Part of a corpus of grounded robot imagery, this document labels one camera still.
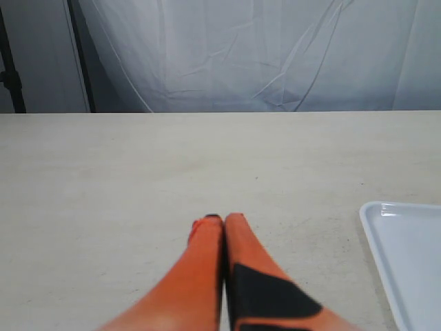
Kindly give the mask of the left gripper orange left finger view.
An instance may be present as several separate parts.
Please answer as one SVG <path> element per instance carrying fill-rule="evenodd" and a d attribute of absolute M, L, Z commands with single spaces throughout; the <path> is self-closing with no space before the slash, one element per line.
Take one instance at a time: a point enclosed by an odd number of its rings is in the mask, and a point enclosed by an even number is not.
<path fill-rule="evenodd" d="M 170 271 L 100 330 L 218 330 L 223 286 L 223 220 L 195 220 L 187 247 Z"/>

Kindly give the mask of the left gripper orange right finger view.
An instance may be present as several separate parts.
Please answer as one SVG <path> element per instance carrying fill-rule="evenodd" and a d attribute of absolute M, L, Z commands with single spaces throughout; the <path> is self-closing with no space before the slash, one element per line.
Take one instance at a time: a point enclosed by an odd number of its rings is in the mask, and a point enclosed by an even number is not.
<path fill-rule="evenodd" d="M 356 330 L 289 278 L 243 214 L 226 217 L 225 240 L 231 330 Z"/>

